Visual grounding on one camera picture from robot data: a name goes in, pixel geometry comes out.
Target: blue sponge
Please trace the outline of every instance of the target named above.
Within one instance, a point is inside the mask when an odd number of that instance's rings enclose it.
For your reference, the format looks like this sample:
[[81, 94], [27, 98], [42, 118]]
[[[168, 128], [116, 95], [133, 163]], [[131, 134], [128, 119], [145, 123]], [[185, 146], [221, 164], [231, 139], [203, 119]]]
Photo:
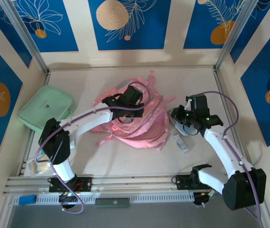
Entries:
[[37, 200], [36, 195], [21, 196], [19, 199], [19, 205], [26, 205], [26, 204], [35, 203], [36, 200]]

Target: purple cable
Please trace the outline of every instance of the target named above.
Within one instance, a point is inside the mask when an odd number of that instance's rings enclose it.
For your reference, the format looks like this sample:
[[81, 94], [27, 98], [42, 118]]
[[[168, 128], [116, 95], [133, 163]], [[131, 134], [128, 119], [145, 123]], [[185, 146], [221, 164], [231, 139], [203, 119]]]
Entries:
[[[99, 108], [99, 109], [96, 109], [95, 111], [91, 111], [91, 112], [88, 112], [88, 113], [85, 113], [85, 114], [83, 114], [83, 115], [81, 115], [81, 116], [79, 116], [79, 117], [77, 117], [77, 118], [75, 118], [75, 119], [73, 119], [70, 123], [66, 123], [66, 124], [64, 124], [63, 126], [61, 126], [61, 127], [59, 127], [58, 129], [56, 129], [54, 132], [52, 132], [43, 142], [42, 142], [42, 144], [40, 145], [40, 147], [39, 147], [39, 149], [37, 150], [37, 152], [36, 152], [36, 154], [35, 154], [35, 158], [34, 158], [34, 160], [35, 160], [35, 162], [36, 163], [41, 163], [41, 162], [50, 162], [50, 160], [41, 160], [41, 161], [38, 161], [38, 155], [40, 154], [40, 152], [41, 152], [41, 150], [43, 149], [43, 147], [46, 145], [46, 143], [54, 136], [54, 135], [56, 135], [58, 132], [60, 132], [62, 129], [64, 129], [65, 127], [67, 127], [67, 126], [69, 126], [69, 125], [71, 125], [71, 124], [73, 124], [74, 122], [76, 122], [76, 121], [78, 121], [78, 120], [80, 120], [80, 119], [82, 119], [82, 118], [84, 118], [84, 117], [87, 117], [88, 115], [91, 115], [91, 114], [95, 114], [96, 112], [100, 112], [100, 111], [104, 111], [104, 110], [109, 110], [109, 109], [122, 109], [122, 110], [129, 110], [129, 111], [136, 111], [136, 110], [140, 110], [140, 109], [143, 109], [143, 108], [145, 108], [148, 104], [149, 104], [149, 102], [150, 102], [150, 99], [151, 99], [151, 95], [150, 95], [150, 91], [149, 91], [149, 89], [148, 89], [148, 87], [146, 86], [146, 85], [144, 85], [143, 83], [141, 83], [141, 82], [132, 82], [132, 83], [129, 83], [129, 85], [128, 86], [130, 86], [130, 85], [132, 85], [132, 84], [140, 84], [140, 85], [142, 85], [146, 90], [147, 90], [147, 92], [148, 92], [148, 95], [149, 95], [149, 98], [148, 98], [148, 100], [147, 100], [147, 102], [142, 106], [142, 107], [139, 107], [139, 108], [126, 108], [126, 107], [119, 107], [119, 106], [114, 106], [114, 107], [104, 107], [104, 108]], [[84, 203], [83, 203], [83, 201], [80, 199], [80, 197], [70, 188], [70, 187], [68, 187], [68, 185], [59, 177], [59, 175], [56, 173], [56, 170], [55, 170], [55, 168], [54, 168], [54, 166], [53, 166], [53, 164], [52, 163], [50, 163], [50, 167], [53, 169], [53, 171], [55, 172], [55, 175], [56, 175], [56, 177], [58, 178], [58, 180], [64, 185], [64, 187], [66, 187], [80, 202], [81, 202], [81, 205], [82, 205], [82, 208], [81, 208], [81, 210], [80, 211], [75, 211], [75, 212], [73, 212], [73, 211], [68, 211], [68, 210], [66, 210], [64, 207], [63, 207], [63, 202], [61, 203], [61, 208], [62, 208], [62, 210], [63, 211], [66, 211], [66, 212], [68, 212], [68, 213], [70, 213], [70, 214], [80, 214], [80, 213], [82, 213], [83, 212], [83, 210], [84, 210]]]
[[[232, 151], [232, 153], [234, 154], [234, 156], [236, 157], [236, 159], [238, 160], [238, 162], [240, 163], [241, 162], [241, 158], [238, 156], [237, 152], [234, 150], [234, 148], [231, 146], [231, 144], [229, 143], [229, 141], [227, 140], [227, 138], [225, 138], [226, 136], [226, 132], [231, 129], [232, 127], [234, 127], [237, 122], [239, 121], [239, 111], [238, 111], [238, 108], [235, 104], [235, 102], [229, 98], [227, 95], [223, 94], [223, 93], [220, 93], [220, 92], [217, 92], [217, 91], [207, 91], [207, 92], [204, 92], [204, 93], [201, 93], [201, 94], [209, 94], [209, 93], [213, 93], [213, 94], [220, 94], [221, 96], [223, 96], [224, 98], [228, 99], [232, 105], [234, 106], [235, 108], [235, 111], [236, 111], [236, 120], [233, 124], [231, 124], [230, 126], [228, 126], [224, 132], [223, 132], [223, 140], [224, 142], [226, 143], [226, 145], [230, 148], [230, 150]], [[252, 188], [252, 191], [253, 191], [253, 195], [254, 195], [254, 199], [255, 199], [255, 202], [256, 202], [256, 207], [257, 207], [257, 215], [255, 215], [250, 209], [248, 208], [245, 208], [254, 218], [260, 220], [261, 219], [261, 209], [260, 209], [260, 204], [259, 204], [259, 199], [258, 199], [258, 195], [257, 195], [257, 191], [256, 191], [256, 188], [255, 188], [255, 185], [254, 185], [254, 182], [253, 182], [253, 179], [249, 173], [249, 171], [247, 170], [247, 168], [245, 167], [244, 163], [240, 163], [240, 165], [242, 166], [243, 170], [245, 171], [245, 173], [247, 174], [248, 176], [248, 179], [249, 179], [249, 182], [250, 182], [250, 185], [251, 185], [251, 188]]]

